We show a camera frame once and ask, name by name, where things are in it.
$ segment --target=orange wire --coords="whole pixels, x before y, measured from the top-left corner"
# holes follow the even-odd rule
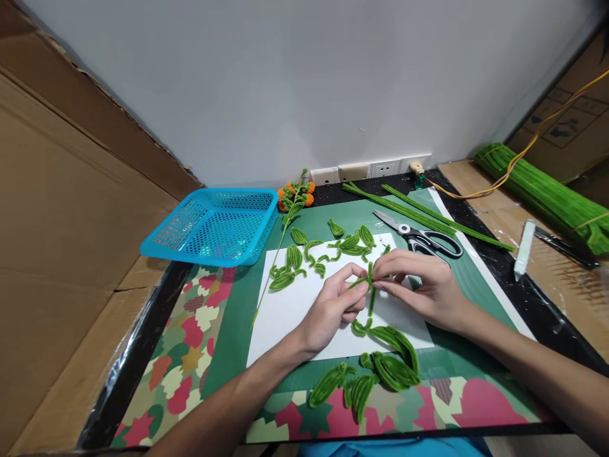
[[[514,170],[514,167],[516,166],[518,161],[520,159],[522,159],[522,157],[525,156],[525,154],[531,149],[533,144],[535,144],[535,142],[541,136],[541,131],[542,131],[544,125],[548,121],[551,121],[556,116],[561,114],[569,105],[571,105],[571,103],[573,103],[578,98],[580,98],[586,92],[586,90],[588,90],[593,84],[598,83],[598,81],[600,81],[602,78],[604,78],[608,74],[609,74],[609,67],[603,73],[601,73],[600,76],[596,77],[595,79],[593,79],[592,81],[587,83],[584,87],[582,87],[577,92],[575,92],[565,103],[563,103],[563,105],[557,111],[555,111],[550,116],[548,116],[543,121],[541,121],[541,123],[537,127],[537,130],[535,131],[535,134],[533,135],[533,137],[531,137],[531,140],[528,142],[527,146],[519,154],[516,154],[510,160],[509,164],[507,165],[506,174],[503,175],[502,177],[500,177],[497,181],[495,181],[495,183],[493,183],[489,189],[487,189],[487,190],[480,190],[480,191],[474,192],[473,194],[470,194],[470,195],[457,195],[457,194],[453,194],[452,192],[449,192],[446,189],[443,189],[440,185],[438,185],[435,182],[431,181],[427,176],[425,176],[425,179],[427,179],[427,181],[429,181],[429,183],[432,186],[434,186],[436,189],[441,190],[445,194],[449,195],[450,197],[456,198],[456,199],[463,199],[463,200],[465,200],[465,199],[474,199],[474,198],[486,197],[487,195],[490,195],[495,189],[498,189],[500,186],[502,186],[509,179],[509,176],[512,173],[512,171]],[[498,146],[498,147],[496,147],[494,149],[491,149],[490,151],[488,151],[484,155],[484,157],[486,157],[491,152],[496,151],[497,149],[499,149],[501,147],[503,147],[503,145]]]

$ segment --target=hand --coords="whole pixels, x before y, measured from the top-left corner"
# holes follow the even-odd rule
[[[342,321],[353,322],[366,306],[368,283],[363,281],[348,289],[351,283],[345,281],[352,275],[367,277],[368,272],[351,262],[326,279],[315,303],[294,329],[308,359],[332,341]]]
[[[419,276],[422,287],[413,292],[402,286],[406,275]],[[481,312],[465,298],[450,267],[436,256],[394,249],[377,259],[372,277],[374,287],[395,295],[436,327],[463,333]]]

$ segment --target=power socket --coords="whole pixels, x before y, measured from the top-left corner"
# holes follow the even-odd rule
[[[370,171],[370,162],[360,164],[340,165],[338,167],[341,182],[359,181],[366,179]]]
[[[400,171],[400,160],[386,162],[375,162],[370,165],[370,177],[382,178],[383,176],[397,175]]]
[[[431,152],[425,152],[423,154],[418,154],[417,156],[404,157],[400,161],[399,173],[401,175],[403,175],[404,173],[408,173],[409,171],[412,171],[410,169],[410,164],[412,162],[420,162],[421,165],[423,166],[423,170],[427,170],[427,165],[429,164],[430,160],[431,160]]]
[[[311,170],[311,181],[313,181],[316,186],[339,183],[341,179],[339,177],[338,167]]]

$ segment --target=scissors blade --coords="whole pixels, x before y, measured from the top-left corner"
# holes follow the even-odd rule
[[[395,230],[398,230],[398,227],[400,226],[400,224],[398,224],[396,221],[394,221],[394,219],[392,217],[386,215],[382,211],[378,211],[377,209],[375,209],[373,211],[373,213],[380,220],[382,220],[385,224],[389,225],[390,227],[392,227]]]

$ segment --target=scissors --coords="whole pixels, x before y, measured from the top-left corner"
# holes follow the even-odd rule
[[[398,223],[394,221],[392,217],[386,215],[382,211],[377,211],[375,209],[373,212],[385,224],[389,225],[400,235],[406,238],[406,241],[408,242],[408,248],[412,252],[435,255],[437,257],[440,257],[437,253],[441,253],[444,254],[446,257],[453,259],[458,259],[463,255],[463,249],[461,248],[459,243],[454,241],[453,238],[449,237],[448,235],[445,235],[440,232],[435,232],[433,230],[417,230],[416,228],[414,229],[408,224]],[[434,240],[432,240],[432,238],[441,239],[442,241],[446,242],[452,248],[452,250],[446,248],[445,246],[442,246],[438,242],[435,242]]]

